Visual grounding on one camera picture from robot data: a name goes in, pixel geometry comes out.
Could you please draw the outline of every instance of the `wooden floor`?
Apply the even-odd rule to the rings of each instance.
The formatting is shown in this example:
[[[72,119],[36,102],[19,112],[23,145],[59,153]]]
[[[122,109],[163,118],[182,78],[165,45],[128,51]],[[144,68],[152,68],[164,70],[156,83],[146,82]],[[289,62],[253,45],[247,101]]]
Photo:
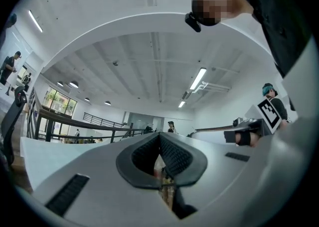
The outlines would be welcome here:
[[[10,104],[0,98],[0,122],[2,122],[5,114],[10,108]],[[24,114],[18,118],[12,134],[12,147],[14,152],[14,162],[11,166],[11,177],[14,184],[31,193],[32,188],[25,170],[24,159],[20,156],[20,134]]]

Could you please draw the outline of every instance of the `teal hair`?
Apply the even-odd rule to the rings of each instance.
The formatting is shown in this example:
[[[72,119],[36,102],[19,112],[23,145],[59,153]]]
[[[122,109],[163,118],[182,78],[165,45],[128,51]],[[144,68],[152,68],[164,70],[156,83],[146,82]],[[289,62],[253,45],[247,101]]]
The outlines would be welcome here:
[[[264,87],[264,88],[263,88],[263,96],[266,96],[271,89],[272,89],[272,90],[275,90],[275,89],[273,88],[273,86]]]

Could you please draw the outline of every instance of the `black rectangular strip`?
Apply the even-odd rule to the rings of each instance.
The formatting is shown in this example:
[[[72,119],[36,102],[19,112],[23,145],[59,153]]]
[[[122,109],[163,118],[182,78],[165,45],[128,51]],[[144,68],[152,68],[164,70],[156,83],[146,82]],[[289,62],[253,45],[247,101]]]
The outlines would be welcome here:
[[[242,155],[238,153],[226,153],[225,156],[229,158],[233,158],[235,160],[244,161],[244,162],[248,162],[250,158],[250,156]]]
[[[89,177],[76,174],[45,205],[59,216],[63,216],[89,181]]]

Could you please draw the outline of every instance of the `white ceiling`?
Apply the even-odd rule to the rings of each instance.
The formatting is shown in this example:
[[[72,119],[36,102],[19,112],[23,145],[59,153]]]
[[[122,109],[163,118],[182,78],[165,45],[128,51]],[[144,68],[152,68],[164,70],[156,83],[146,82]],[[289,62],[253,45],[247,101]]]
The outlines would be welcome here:
[[[53,83],[77,80],[78,96],[97,104],[112,94],[177,107],[201,67],[208,70],[204,81],[231,86],[250,57],[268,51],[249,15],[216,26],[214,37],[206,28],[191,31],[183,15],[176,17],[190,11],[190,0],[22,0],[14,11],[17,29],[48,64],[43,75]],[[185,108],[206,94],[192,94]]]

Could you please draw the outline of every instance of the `neck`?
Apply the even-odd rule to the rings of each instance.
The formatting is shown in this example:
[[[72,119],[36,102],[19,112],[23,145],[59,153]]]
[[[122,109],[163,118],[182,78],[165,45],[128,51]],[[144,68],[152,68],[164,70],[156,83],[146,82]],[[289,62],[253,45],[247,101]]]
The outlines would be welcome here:
[[[247,2],[247,0],[233,0],[233,5],[233,14],[235,16],[238,16],[242,13],[253,14],[254,12],[253,7]]]

